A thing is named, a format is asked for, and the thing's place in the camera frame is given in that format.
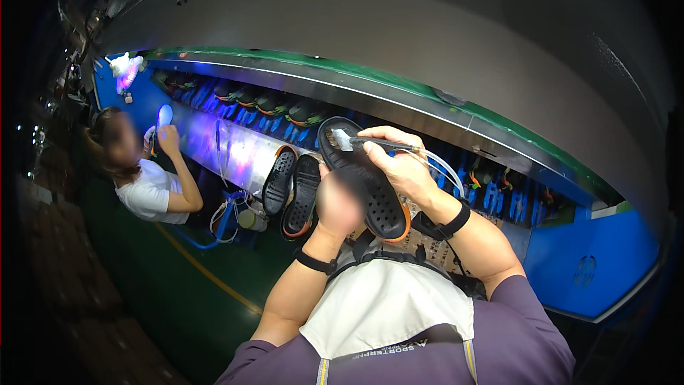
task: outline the blue machine panel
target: blue machine panel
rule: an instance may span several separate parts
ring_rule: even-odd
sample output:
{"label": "blue machine panel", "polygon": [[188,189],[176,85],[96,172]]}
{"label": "blue machine panel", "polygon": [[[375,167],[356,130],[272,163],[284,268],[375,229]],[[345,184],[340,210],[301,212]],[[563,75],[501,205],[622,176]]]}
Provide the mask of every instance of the blue machine panel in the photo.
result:
{"label": "blue machine panel", "polygon": [[102,108],[117,106],[121,110],[130,113],[135,129],[140,133],[145,133],[147,128],[156,123],[159,107],[163,104],[171,103],[169,96],[160,90],[154,82],[150,81],[150,76],[154,69],[147,68],[135,77],[129,88],[133,95],[133,102],[126,104],[123,96],[119,96],[116,93],[116,80],[112,76],[109,64],[103,59],[100,59],[99,62],[103,65],[103,68],[96,66],[97,73],[103,79],[95,75],[95,87],[100,100],[100,106]]}
{"label": "blue machine panel", "polygon": [[635,210],[532,229],[527,279],[542,304],[596,318],[653,266],[658,243]]}

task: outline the brush handle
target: brush handle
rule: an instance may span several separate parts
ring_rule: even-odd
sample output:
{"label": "brush handle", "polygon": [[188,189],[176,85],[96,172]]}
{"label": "brush handle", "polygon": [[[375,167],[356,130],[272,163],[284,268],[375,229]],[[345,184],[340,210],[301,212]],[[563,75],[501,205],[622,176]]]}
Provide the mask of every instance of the brush handle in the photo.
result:
{"label": "brush handle", "polygon": [[350,137],[349,144],[352,145],[353,150],[363,150],[363,143],[367,141],[372,141],[373,143],[379,145],[386,152],[393,152],[399,149],[406,149],[412,152],[413,146],[403,143],[397,143],[396,141],[389,141],[383,139],[372,139],[370,137]]}

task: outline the white t-shirt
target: white t-shirt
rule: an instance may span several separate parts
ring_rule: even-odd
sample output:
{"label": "white t-shirt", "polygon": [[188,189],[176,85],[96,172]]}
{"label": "white t-shirt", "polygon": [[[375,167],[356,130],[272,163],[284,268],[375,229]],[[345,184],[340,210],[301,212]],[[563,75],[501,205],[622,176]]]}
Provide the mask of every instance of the white t-shirt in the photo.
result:
{"label": "white t-shirt", "polygon": [[177,175],[164,171],[157,163],[141,159],[140,175],[134,182],[115,187],[116,195],[134,215],[147,221],[181,225],[188,212],[166,212],[171,192],[183,193]]}

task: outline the metal rail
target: metal rail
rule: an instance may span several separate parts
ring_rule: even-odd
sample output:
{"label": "metal rail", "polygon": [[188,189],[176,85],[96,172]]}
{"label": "metal rail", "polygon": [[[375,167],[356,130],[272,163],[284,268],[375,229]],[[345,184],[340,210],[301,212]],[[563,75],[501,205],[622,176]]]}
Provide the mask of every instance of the metal rail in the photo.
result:
{"label": "metal rail", "polygon": [[561,163],[531,141],[522,140],[474,115],[396,87],[316,67],[259,58],[187,53],[160,55],[149,66],[279,89],[385,119],[470,150],[510,167],[590,210],[611,199],[589,176]]}

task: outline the glue brush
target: glue brush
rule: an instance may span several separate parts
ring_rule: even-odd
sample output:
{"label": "glue brush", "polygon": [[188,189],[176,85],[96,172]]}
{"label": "glue brush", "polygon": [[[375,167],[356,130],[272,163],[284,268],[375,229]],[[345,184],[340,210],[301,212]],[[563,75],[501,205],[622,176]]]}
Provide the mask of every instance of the glue brush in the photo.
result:
{"label": "glue brush", "polygon": [[363,144],[367,141],[372,141],[373,143],[379,145],[386,152],[396,152],[401,150],[408,150],[409,152],[413,153],[422,152],[422,149],[419,147],[404,143],[397,143],[396,141],[373,139],[371,137],[351,137],[340,128],[335,128],[331,131],[332,136],[337,141],[337,145],[340,147],[340,150],[344,152],[357,152],[359,150],[363,150]]}

